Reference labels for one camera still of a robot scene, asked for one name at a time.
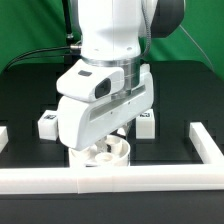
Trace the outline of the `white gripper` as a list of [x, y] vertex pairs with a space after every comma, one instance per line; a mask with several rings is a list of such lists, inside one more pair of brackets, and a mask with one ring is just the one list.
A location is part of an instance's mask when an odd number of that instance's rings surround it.
[[[77, 63], [74, 66], [91, 65]], [[150, 66], [140, 66], [140, 83], [130, 95], [121, 99], [114, 99], [112, 95], [84, 102], [62, 94], [57, 109], [61, 142], [76, 150], [85, 149], [151, 108], [154, 92]]]

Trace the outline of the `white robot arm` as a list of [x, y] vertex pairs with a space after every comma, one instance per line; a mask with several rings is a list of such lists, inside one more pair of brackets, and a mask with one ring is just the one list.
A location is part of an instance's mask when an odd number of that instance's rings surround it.
[[60, 141], [83, 150], [151, 108], [147, 41], [170, 35], [185, 0], [72, 0], [81, 28], [81, 58], [56, 83]]

